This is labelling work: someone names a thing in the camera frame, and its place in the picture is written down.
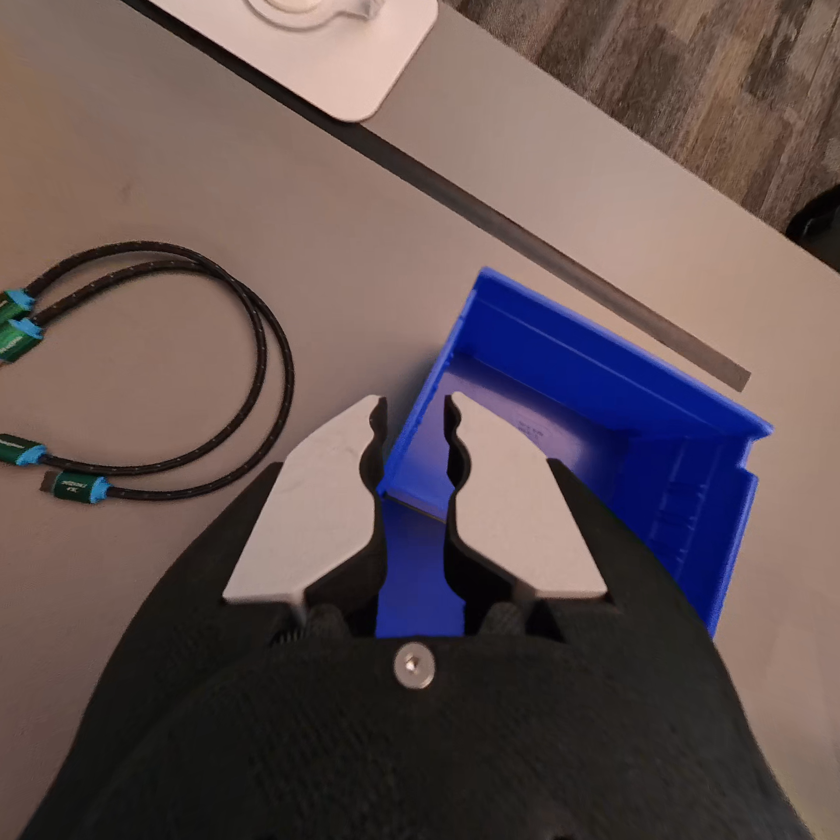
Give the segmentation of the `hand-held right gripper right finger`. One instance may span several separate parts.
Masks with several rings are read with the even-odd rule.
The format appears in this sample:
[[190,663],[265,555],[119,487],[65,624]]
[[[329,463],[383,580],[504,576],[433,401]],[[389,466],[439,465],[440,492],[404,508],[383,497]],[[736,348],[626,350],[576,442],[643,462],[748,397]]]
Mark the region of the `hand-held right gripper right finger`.
[[462,392],[445,398],[444,434],[453,591],[465,602],[602,599],[606,583],[543,451]]

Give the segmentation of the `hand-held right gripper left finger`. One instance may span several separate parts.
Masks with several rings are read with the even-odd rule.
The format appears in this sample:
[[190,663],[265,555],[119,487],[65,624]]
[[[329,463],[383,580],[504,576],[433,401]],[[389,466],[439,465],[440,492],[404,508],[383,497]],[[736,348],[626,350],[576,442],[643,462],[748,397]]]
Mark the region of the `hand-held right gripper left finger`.
[[223,592],[231,605],[281,603],[301,622],[320,605],[375,623],[387,575],[382,449],[387,402],[368,395],[283,463]]

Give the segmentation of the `blue plastic bin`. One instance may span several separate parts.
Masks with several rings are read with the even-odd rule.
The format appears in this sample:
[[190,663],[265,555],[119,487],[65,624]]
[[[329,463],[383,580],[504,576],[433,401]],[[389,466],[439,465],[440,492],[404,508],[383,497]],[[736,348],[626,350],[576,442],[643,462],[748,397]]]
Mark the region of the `blue plastic bin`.
[[713,636],[773,426],[614,332],[484,268],[385,462],[382,496],[441,522],[444,401],[463,392],[562,461],[653,551]]

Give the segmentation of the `black round object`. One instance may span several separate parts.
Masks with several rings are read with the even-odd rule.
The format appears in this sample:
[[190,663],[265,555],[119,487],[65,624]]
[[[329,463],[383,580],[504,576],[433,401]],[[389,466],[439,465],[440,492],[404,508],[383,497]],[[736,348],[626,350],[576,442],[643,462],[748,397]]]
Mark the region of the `black round object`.
[[839,273],[839,184],[806,203],[791,218],[784,236]]

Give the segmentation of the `white metal stand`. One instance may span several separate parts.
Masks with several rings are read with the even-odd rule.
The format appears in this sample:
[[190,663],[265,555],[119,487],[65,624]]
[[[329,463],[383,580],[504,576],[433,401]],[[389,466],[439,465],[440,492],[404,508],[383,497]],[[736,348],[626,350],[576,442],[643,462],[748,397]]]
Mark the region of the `white metal stand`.
[[154,5],[344,123],[360,123],[377,112],[438,17],[436,1]]

